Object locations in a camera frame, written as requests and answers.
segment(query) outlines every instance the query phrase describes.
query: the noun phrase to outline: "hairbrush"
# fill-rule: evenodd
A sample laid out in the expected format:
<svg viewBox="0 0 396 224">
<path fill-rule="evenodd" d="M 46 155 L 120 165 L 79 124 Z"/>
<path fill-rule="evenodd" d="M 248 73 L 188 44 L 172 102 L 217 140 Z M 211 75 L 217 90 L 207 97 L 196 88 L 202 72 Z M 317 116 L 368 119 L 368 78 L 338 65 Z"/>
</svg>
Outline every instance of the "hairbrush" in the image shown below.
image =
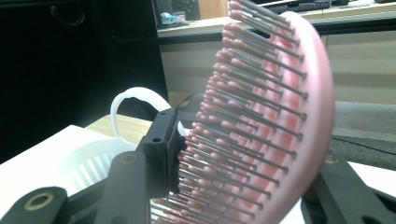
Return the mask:
<svg viewBox="0 0 396 224">
<path fill-rule="evenodd" d="M 332 71 L 320 37 L 293 12 L 247 0 L 230 17 L 205 99 L 179 155 L 179 194 L 156 223 L 278 223 L 316 177 L 330 144 Z"/>
</svg>

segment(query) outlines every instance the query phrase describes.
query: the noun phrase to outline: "wall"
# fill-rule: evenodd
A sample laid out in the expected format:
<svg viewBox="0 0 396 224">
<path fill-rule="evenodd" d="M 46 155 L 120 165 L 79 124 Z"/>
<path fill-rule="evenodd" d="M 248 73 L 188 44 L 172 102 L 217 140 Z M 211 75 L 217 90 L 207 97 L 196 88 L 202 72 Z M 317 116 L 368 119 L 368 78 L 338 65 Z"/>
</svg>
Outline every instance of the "wall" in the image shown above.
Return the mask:
<svg viewBox="0 0 396 224">
<path fill-rule="evenodd" d="M 205 91 L 221 48 L 220 42 L 161 46 L 172 104 Z M 396 31 L 331 35 L 326 48 L 337 101 L 396 105 Z"/>
</svg>

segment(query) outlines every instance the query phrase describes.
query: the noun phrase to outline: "pink hairbrush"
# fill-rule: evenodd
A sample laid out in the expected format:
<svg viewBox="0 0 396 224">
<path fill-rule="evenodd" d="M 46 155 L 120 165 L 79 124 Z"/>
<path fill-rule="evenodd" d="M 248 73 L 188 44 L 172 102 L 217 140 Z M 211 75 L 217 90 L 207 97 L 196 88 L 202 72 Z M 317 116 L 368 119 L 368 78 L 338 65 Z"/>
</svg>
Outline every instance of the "pink hairbrush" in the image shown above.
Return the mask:
<svg viewBox="0 0 396 224">
<path fill-rule="evenodd" d="M 321 40 L 293 12 L 280 16 L 230 1 L 238 24 L 224 26 L 180 158 L 180 194 L 152 205 L 158 223 L 278 223 L 316 177 L 331 140 L 332 72 Z"/>
</svg>

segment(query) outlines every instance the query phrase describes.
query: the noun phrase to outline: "black cable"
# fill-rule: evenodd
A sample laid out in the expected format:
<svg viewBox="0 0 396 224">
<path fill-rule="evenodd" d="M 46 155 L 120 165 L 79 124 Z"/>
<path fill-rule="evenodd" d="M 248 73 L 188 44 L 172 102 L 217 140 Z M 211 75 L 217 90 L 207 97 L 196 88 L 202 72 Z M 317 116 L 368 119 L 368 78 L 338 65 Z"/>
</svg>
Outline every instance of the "black cable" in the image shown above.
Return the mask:
<svg viewBox="0 0 396 224">
<path fill-rule="evenodd" d="M 347 142 L 349 144 L 354 144 L 354 145 L 357 145 L 357 146 L 360 146 L 360 147 L 367 147 L 367 148 L 370 148 L 370 149 L 378 151 L 378 152 L 382 152 L 382 153 L 386 153 L 386 154 L 389 154 L 389 155 L 392 155 L 392 156 L 396 156 L 396 153 L 388 152 L 386 150 L 379 149 L 379 148 L 376 148 L 376 147 L 369 147 L 369 146 L 366 146 L 364 144 L 360 144 L 360 143 L 353 142 L 353 141 L 348 141 L 348 140 L 345 140 L 345 139 L 342 139 L 342 138 L 337 138 L 337 137 L 332 137 L 332 139 L 338 140 L 338 141 L 342 141 L 342 142 Z"/>
</svg>

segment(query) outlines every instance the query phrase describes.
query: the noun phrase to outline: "white handle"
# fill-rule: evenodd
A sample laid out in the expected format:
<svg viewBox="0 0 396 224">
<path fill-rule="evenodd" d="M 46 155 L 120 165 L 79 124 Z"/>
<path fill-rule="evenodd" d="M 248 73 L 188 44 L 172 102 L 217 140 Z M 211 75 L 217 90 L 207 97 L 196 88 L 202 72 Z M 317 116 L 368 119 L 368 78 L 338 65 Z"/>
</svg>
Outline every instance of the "white handle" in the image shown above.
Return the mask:
<svg viewBox="0 0 396 224">
<path fill-rule="evenodd" d="M 122 136 L 120 136 L 120 132 L 117 127 L 116 114 L 121 102 L 124 99 L 132 98 L 132 97 L 151 104 L 158 111 L 163 111 L 165 109 L 171 108 L 171 106 L 157 92 L 149 90 L 147 88 L 133 87 L 125 92 L 118 94 L 116 98 L 114 98 L 113 103 L 111 103 L 111 109 L 110 109 L 111 125 L 113 126 L 116 139 L 127 145 L 132 145 L 132 143 L 127 142 L 125 139 L 122 138 Z M 181 122 L 178 123 L 177 129 L 181 135 L 186 136 L 186 132 Z"/>
</svg>

